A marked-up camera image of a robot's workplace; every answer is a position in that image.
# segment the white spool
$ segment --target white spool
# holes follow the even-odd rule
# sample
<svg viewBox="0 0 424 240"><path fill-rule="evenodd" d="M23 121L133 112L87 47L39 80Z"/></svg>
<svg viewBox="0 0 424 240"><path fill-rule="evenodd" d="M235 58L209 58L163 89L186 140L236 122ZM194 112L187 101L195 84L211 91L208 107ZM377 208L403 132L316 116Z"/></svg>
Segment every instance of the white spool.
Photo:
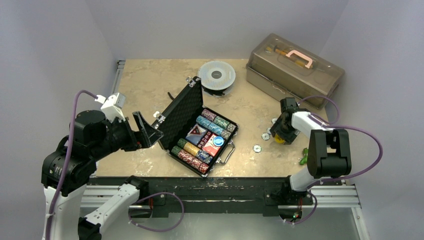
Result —
<svg viewBox="0 0 424 240"><path fill-rule="evenodd" d="M236 80L236 71L224 61L209 61L197 73L201 78L203 91L214 97L222 97L231 92Z"/></svg>

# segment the green toy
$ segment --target green toy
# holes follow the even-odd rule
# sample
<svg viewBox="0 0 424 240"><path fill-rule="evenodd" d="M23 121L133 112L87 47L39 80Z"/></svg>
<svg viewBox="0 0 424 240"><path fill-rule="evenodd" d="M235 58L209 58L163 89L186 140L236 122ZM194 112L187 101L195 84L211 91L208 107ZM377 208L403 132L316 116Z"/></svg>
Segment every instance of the green toy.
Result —
<svg viewBox="0 0 424 240"><path fill-rule="evenodd" d="M299 161L300 165L304 165L308 161L308 148L305 147L302 152L303 152L303 157L300 158L300 161Z"/></svg>

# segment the light blue poker chip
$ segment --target light blue poker chip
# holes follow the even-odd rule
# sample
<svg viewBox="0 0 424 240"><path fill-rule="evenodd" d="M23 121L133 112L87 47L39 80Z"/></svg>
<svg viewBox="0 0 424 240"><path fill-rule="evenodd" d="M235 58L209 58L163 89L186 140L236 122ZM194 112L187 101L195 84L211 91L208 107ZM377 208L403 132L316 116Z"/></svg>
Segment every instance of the light blue poker chip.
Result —
<svg viewBox="0 0 424 240"><path fill-rule="evenodd" d="M213 145L221 147L222 145L224 145L224 138L222 138L221 136L215 137L213 139Z"/></svg>

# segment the metal handle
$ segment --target metal handle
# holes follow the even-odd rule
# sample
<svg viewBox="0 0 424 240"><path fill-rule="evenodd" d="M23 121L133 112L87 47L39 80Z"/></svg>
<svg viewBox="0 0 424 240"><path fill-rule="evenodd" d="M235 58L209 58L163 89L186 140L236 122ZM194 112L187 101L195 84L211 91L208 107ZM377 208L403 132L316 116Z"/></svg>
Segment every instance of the metal handle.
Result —
<svg viewBox="0 0 424 240"><path fill-rule="evenodd" d="M292 54L296 54L297 56L299 56L300 58L304 59L307 61L307 64L305 64L305 68L310 69L312 66L312 63L314 62L312 60L312 58L306 56L305 54L301 53L300 51L297 50L291 50L290 52L288 52L285 56L290 58L292 56Z"/></svg>
<svg viewBox="0 0 424 240"><path fill-rule="evenodd" d="M228 153L228 155L225 158L225 161L219 161L220 164L225 165L228 162L228 159L231 157L231 155L233 154L234 150L236 150L236 145L234 145L233 140L229 141L228 145L232 146L232 150Z"/></svg>

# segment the white wall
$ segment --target white wall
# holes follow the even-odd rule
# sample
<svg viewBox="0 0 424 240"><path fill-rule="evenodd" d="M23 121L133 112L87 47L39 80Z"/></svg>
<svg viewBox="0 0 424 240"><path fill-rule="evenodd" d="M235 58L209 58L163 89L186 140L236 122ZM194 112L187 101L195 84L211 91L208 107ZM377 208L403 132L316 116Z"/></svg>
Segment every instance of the white wall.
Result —
<svg viewBox="0 0 424 240"><path fill-rule="evenodd" d="M383 159L356 183L374 240L424 236L424 2L350 0L321 57L346 70L334 99L340 123L382 141ZM377 146L352 134L352 172L377 157Z"/></svg>
<svg viewBox="0 0 424 240"><path fill-rule="evenodd" d="M248 58L276 33L319 53L348 0L86 0L118 59Z"/></svg>
<svg viewBox="0 0 424 240"><path fill-rule="evenodd" d="M43 160L75 93L110 93L116 61L83 0L1 0L0 43L0 238L41 239ZM87 96L79 106L98 108Z"/></svg>

